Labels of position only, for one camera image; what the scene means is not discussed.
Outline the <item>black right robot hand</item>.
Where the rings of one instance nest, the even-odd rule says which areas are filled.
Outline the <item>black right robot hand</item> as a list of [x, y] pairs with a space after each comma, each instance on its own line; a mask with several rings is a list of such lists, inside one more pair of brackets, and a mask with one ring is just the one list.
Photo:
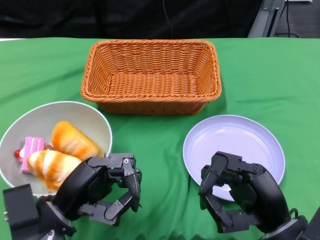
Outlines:
[[[229, 185], [238, 209], [226, 210], [214, 196], [213, 187], [223, 185]], [[219, 233], [246, 231], [250, 226], [271, 233], [291, 219], [284, 194], [270, 172], [230, 153], [216, 152], [211, 164], [202, 168], [198, 194], [200, 208], [208, 210]]]

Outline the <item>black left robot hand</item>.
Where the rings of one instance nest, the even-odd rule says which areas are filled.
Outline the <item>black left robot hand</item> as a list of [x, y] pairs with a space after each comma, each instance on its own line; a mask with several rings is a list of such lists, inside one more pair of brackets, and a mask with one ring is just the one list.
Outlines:
[[[80, 163], [63, 181], [52, 203], [70, 221], [81, 216], [118, 226], [128, 209], [137, 212], [141, 198], [142, 172], [132, 153], [111, 153], [90, 157]], [[113, 184], [127, 189], [114, 203], [103, 201]]]

